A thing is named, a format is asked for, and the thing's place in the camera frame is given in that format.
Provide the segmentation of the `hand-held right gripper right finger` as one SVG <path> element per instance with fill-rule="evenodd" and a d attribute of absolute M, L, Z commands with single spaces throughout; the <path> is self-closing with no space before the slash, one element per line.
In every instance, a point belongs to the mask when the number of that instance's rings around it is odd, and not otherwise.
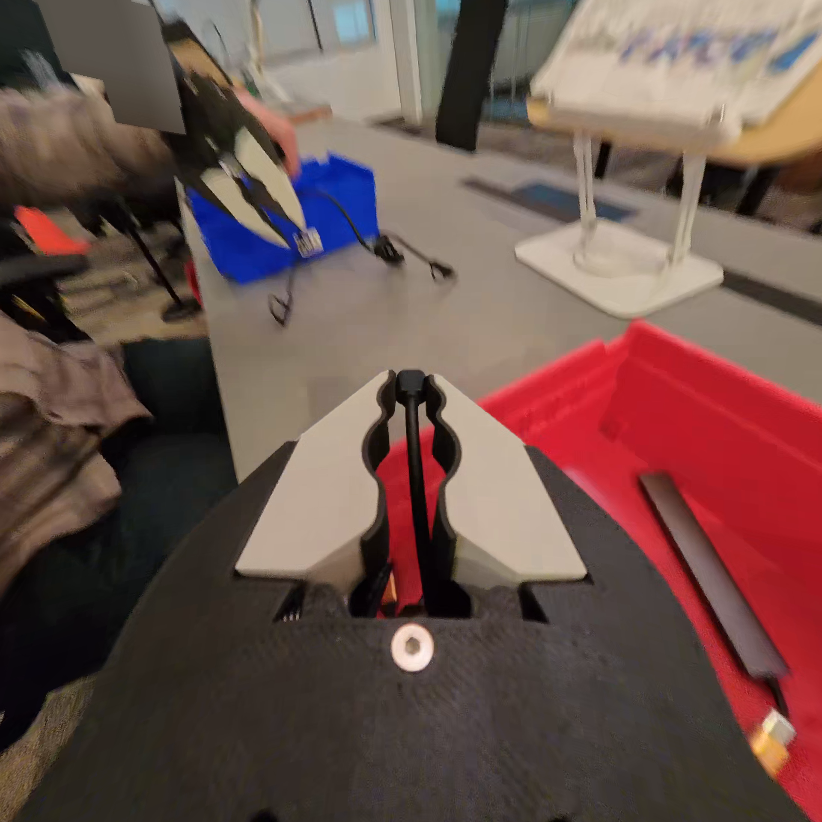
<path fill-rule="evenodd" d="M 470 593 L 573 583 L 588 570 L 523 440 L 442 375 L 426 378 L 443 472 L 425 559 L 425 606 L 469 617 Z"/>

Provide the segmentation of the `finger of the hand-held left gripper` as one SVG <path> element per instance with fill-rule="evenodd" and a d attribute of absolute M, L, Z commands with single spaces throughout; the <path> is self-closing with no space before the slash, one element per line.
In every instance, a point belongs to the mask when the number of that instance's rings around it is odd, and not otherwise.
<path fill-rule="evenodd" d="M 302 204 L 271 140 L 241 128 L 234 139 L 233 156 L 241 169 L 242 186 L 258 211 L 299 231 L 307 229 Z"/>
<path fill-rule="evenodd" d="M 207 169 L 200 175 L 186 171 L 185 185 L 259 238 L 282 249 L 289 249 L 288 239 L 263 215 L 263 206 L 252 196 L 261 193 L 268 207 L 280 211 L 286 220 L 291 220 L 293 185 L 285 172 L 276 170 L 274 176 L 261 181 L 254 178 L 237 179 L 221 168 Z"/>

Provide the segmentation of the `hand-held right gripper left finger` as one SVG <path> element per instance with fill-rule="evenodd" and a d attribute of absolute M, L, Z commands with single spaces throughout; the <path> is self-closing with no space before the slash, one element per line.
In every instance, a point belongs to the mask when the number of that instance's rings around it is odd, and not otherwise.
<path fill-rule="evenodd" d="M 372 378 L 293 444 L 234 569 L 247 578 L 331 586 L 375 617 L 390 576 L 390 526 L 377 468 L 390 449 L 396 373 Z"/>

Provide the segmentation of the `blue plastic bin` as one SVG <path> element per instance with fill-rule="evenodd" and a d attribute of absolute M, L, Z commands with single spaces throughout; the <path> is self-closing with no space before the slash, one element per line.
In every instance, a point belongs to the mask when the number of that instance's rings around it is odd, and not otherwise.
<path fill-rule="evenodd" d="M 355 230 L 366 241 L 378 236 L 375 178 L 370 168 L 334 153 L 325 159 L 303 159 L 301 176 L 293 187 L 312 246 L 303 242 L 296 224 L 277 211 L 266 209 L 265 213 L 285 235 L 288 247 L 266 241 L 187 190 L 211 261 L 225 279 L 253 283 L 330 256 L 357 244 Z"/>

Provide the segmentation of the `red plastic bin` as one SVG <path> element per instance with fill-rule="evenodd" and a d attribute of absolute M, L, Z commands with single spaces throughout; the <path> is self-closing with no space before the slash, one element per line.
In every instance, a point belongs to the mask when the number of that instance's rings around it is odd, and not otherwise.
<path fill-rule="evenodd" d="M 416 675 L 380 674 L 360 820 L 820 820 L 820 407 L 652 326 L 482 405 L 449 386 L 456 475 L 551 500 L 588 574 L 480 591 L 430 621 Z M 799 739 L 774 780 L 766 710 L 640 488 L 672 477 L 790 668 Z"/>

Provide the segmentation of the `person's left forearm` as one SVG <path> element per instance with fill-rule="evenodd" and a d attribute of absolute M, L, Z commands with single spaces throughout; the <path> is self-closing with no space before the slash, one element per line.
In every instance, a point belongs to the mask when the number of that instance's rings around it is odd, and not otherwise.
<path fill-rule="evenodd" d="M 1 204 L 48 209 L 173 172 L 158 131 L 122 125 L 66 86 L 1 93 Z"/>

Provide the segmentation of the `person's left hand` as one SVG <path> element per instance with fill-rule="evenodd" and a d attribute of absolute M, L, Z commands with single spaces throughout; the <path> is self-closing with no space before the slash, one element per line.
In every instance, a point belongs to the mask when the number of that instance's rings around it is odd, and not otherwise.
<path fill-rule="evenodd" d="M 280 146 L 284 155 L 285 169 L 292 179 L 296 179 L 301 173 L 301 157 L 293 124 L 287 118 L 267 108 L 245 89 L 236 88 L 233 91 L 242 106 L 261 123 L 270 138 Z"/>

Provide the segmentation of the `black round-base stand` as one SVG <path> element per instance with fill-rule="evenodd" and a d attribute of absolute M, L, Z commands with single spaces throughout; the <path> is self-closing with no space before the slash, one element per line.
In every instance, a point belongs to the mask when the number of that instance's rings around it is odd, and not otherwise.
<path fill-rule="evenodd" d="M 115 197 L 115 203 L 121 212 L 122 232 L 129 237 L 138 251 L 148 263 L 155 279 L 170 296 L 170 303 L 160 313 L 160 318 L 166 324 L 183 322 L 198 315 L 202 311 L 200 303 L 195 297 L 182 297 L 172 285 L 164 269 L 157 261 L 138 230 L 138 221 L 128 207 L 128 202 L 120 196 Z"/>

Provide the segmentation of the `orange traffic cone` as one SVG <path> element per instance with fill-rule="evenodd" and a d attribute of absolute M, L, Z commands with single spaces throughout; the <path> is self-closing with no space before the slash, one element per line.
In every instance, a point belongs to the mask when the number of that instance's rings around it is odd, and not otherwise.
<path fill-rule="evenodd" d="M 85 255 L 89 250 L 88 241 L 71 238 L 42 211 L 17 206 L 14 214 L 36 250 L 44 255 Z"/>

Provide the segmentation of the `person's dark jeans leg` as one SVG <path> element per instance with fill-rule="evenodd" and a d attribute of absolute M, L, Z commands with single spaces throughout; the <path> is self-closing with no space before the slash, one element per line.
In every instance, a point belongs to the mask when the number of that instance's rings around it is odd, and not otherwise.
<path fill-rule="evenodd" d="M 2 595 L 2 752 L 50 691 L 104 665 L 164 562 L 238 485 L 208 340 L 131 342 L 124 358 L 152 417 L 103 442 L 119 500 L 39 551 Z"/>

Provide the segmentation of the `black plastic bin divider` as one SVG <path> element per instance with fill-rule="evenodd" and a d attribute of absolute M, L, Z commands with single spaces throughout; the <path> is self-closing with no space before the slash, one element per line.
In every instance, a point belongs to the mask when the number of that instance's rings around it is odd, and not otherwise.
<path fill-rule="evenodd" d="M 639 485 L 742 669 L 752 679 L 779 683 L 789 672 L 782 654 L 673 478 L 646 472 Z"/>

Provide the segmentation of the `tall black mesh chair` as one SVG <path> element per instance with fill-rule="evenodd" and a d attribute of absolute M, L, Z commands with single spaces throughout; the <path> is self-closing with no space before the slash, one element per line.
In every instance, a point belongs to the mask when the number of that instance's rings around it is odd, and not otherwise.
<path fill-rule="evenodd" d="M 462 1 L 441 99 L 437 143 L 468 153 L 477 147 L 483 100 L 497 56 L 508 1 Z"/>

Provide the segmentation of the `instruction sheet on stand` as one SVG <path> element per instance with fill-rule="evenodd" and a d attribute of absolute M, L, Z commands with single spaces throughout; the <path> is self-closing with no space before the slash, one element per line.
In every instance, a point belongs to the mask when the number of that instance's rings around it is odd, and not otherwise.
<path fill-rule="evenodd" d="M 528 112 L 573 137 L 580 219 L 520 242 L 517 260 L 621 319 L 720 285 L 723 267 L 691 251 L 706 165 L 776 168 L 815 150 L 820 31 L 820 2 L 578 2 Z M 681 156 L 670 244 L 598 217 L 599 138 Z"/>

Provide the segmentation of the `printed instruction sheet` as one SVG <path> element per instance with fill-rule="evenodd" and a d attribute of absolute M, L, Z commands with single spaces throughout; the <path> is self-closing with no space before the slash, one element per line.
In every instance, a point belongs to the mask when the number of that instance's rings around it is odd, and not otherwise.
<path fill-rule="evenodd" d="M 596 117 L 758 126 L 820 64 L 818 1 L 578 2 L 530 93 Z"/>

